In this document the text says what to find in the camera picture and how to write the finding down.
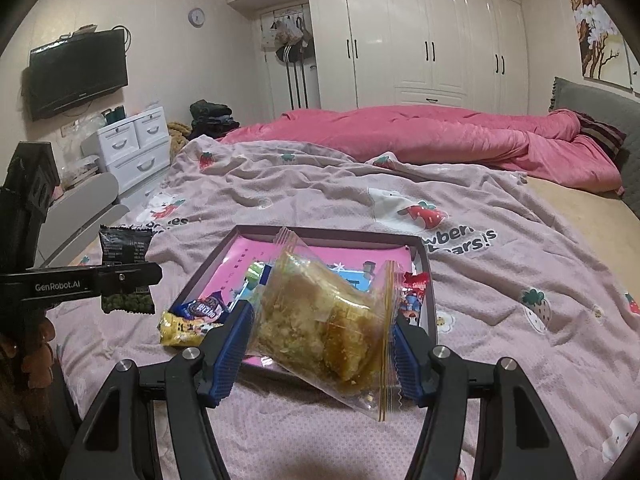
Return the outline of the person's left hand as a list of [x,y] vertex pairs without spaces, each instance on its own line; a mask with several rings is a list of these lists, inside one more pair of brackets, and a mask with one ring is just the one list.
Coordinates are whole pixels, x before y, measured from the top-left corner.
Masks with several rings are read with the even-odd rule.
[[40,390],[53,382],[55,329],[46,311],[31,310],[1,318],[1,361],[18,391]]

